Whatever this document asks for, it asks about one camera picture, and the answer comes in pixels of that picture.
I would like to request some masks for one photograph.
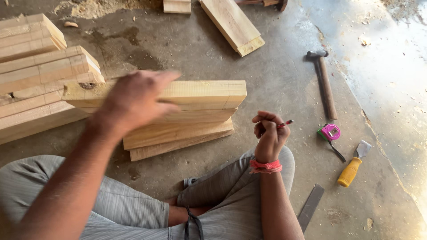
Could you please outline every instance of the person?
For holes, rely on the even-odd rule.
[[[1,168],[0,205],[16,223],[14,239],[304,239],[288,198],[295,168],[284,146],[290,129],[278,127],[283,120],[271,112],[259,111],[252,119],[260,139],[255,149],[185,179],[185,189],[166,202],[104,176],[127,132],[179,111],[157,101],[179,76],[130,72],[88,118],[68,158],[40,155]]]

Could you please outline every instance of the red thread bracelet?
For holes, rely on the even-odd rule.
[[[274,162],[271,163],[259,163],[256,161],[256,159],[252,159],[249,161],[250,166],[252,168],[250,173],[276,173],[280,172],[282,170],[282,165],[279,162],[279,159],[277,159]]]

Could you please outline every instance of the hand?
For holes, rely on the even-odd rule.
[[[166,86],[180,77],[178,71],[133,71],[120,78],[90,123],[122,138],[127,132],[148,124],[171,111],[175,104],[158,102]]]
[[[260,141],[255,148],[255,159],[259,163],[271,163],[278,159],[280,150],[291,133],[288,126],[277,128],[284,123],[283,119],[269,111],[258,111],[252,118],[255,125],[254,133]]]

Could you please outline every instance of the wooden hammer handle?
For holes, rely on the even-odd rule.
[[[323,92],[325,94],[326,106],[328,108],[328,114],[330,120],[337,120],[338,115],[336,114],[335,105],[333,103],[332,89],[329,84],[328,72],[326,71],[326,64],[324,57],[319,58],[320,74],[323,80]]]

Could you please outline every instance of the black string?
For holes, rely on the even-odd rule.
[[[332,142],[331,142],[331,141],[328,141],[328,142],[329,142],[329,145],[332,147],[332,149],[333,149],[333,150],[338,154],[338,156],[339,156],[339,158],[341,159],[341,161],[342,161],[343,163],[345,163],[345,158],[343,157],[343,155],[341,155],[341,153],[333,147],[333,145],[332,145]]]
[[[187,223],[185,224],[184,240],[190,240],[190,220],[191,220],[191,218],[194,219],[194,221],[196,222],[197,228],[199,229],[200,240],[204,240],[202,222],[200,221],[200,219],[198,217],[196,217],[194,214],[192,214],[190,212],[190,208],[188,206],[186,206],[185,208],[187,209],[188,220],[187,220]]]

